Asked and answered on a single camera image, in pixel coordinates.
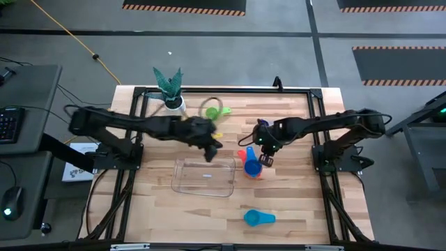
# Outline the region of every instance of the white pot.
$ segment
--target white pot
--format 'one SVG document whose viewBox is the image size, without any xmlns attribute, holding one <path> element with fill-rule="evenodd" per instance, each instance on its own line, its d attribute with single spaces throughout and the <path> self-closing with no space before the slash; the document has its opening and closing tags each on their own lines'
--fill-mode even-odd
<svg viewBox="0 0 446 251">
<path fill-rule="evenodd" d="M 186 103 L 184 102 L 184 98 L 181 96 L 181 105 L 175 109 L 170 109 L 167 106 L 166 110 L 170 111 L 169 113 L 172 115 L 183 115 L 183 112 L 186 112 Z"/>
</svg>

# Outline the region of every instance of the clear plastic container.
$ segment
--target clear plastic container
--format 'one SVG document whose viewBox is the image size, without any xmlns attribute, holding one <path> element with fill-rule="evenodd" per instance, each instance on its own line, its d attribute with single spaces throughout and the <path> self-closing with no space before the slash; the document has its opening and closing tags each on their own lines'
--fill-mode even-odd
<svg viewBox="0 0 446 251">
<path fill-rule="evenodd" d="M 229 197 L 234 191 L 236 161 L 233 158 L 178 158 L 172 176 L 172 189 L 192 195 Z"/>
</svg>

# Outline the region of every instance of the concrete floor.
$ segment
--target concrete floor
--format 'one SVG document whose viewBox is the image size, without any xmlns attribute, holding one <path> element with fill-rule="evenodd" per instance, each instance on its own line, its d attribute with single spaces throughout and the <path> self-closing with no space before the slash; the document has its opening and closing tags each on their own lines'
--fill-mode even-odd
<svg viewBox="0 0 446 251">
<path fill-rule="evenodd" d="M 69 29 L 144 31 L 237 31 L 309 33 L 305 0 L 247 0 L 246 17 L 222 17 L 121 10 L 122 0 L 40 0 L 43 8 Z M 340 13 L 336 0 L 313 0 L 323 33 L 446 33 L 446 12 Z M 0 28 L 57 29 L 29 1 L 4 10 Z M 185 84 L 270 86 L 275 75 L 286 86 L 321 86 L 312 38 L 213 36 L 81 36 L 124 84 L 155 84 L 157 67 L 172 75 L 181 67 Z M 111 102 L 114 80 L 68 36 L 0 34 L 0 56 L 34 64 L 61 64 L 60 85 L 87 102 Z M 394 117 L 390 126 L 446 91 L 441 86 L 363 86 L 351 51 L 361 45 L 446 46 L 446 39 L 320 39 L 330 87 L 342 90 L 346 109 L 368 107 Z M 53 112 L 65 116 L 68 104 L 57 93 Z M 66 125 L 50 116 L 47 132 L 70 138 Z M 446 249 L 446 204 L 408 204 L 406 196 L 424 189 L 402 134 L 364 140 L 363 155 L 376 161 L 364 171 L 367 205 L 376 240 L 381 243 Z M 57 179 L 52 184 L 57 187 Z M 0 246 L 74 240 L 89 184 L 77 199 L 53 199 L 45 219 L 54 231 L 38 232 Z"/>
</svg>

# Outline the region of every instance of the yellow-green object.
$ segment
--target yellow-green object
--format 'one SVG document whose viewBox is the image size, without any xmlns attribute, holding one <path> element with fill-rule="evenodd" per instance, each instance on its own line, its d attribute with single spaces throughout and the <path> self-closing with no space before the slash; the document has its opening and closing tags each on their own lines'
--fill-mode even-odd
<svg viewBox="0 0 446 251">
<path fill-rule="evenodd" d="M 223 137 L 223 133 L 215 133 L 214 135 L 212 135 L 213 139 L 219 139 L 221 137 Z"/>
<path fill-rule="evenodd" d="M 230 113 L 231 108 L 229 107 L 223 107 L 221 112 L 219 112 L 215 107 L 209 107 L 208 109 L 206 109 L 206 117 L 212 121 L 216 121 L 219 117 Z"/>
</svg>

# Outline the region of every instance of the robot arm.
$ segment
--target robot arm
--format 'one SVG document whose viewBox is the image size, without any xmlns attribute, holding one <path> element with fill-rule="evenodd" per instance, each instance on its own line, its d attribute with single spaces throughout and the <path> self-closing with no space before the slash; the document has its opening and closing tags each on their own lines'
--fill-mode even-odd
<svg viewBox="0 0 446 251">
<path fill-rule="evenodd" d="M 271 157 L 283 146 L 313 132 L 351 129 L 337 140 L 330 140 L 323 145 L 323 158 L 334 160 L 352 145 L 366 138 L 378 138 L 385 133 L 384 114 L 371 109 L 360 111 L 348 110 L 343 113 L 302 119 L 298 117 L 280 119 L 268 126 L 266 121 L 258 120 L 252 132 L 253 142 L 261 146 L 261 164 L 270 167 Z"/>
<path fill-rule="evenodd" d="M 131 157 L 133 148 L 129 139 L 119 139 L 105 128 L 119 128 L 144 132 L 158 140 L 176 140 L 204 149 L 210 162 L 222 144 L 212 138 L 216 127 L 210 119 L 198 116 L 181 120 L 181 116 L 152 116 L 140 118 L 109 112 L 95 107 L 80 107 L 73 114 L 69 131 L 74 135 L 90 136 L 113 148 L 125 157 Z"/>
</svg>

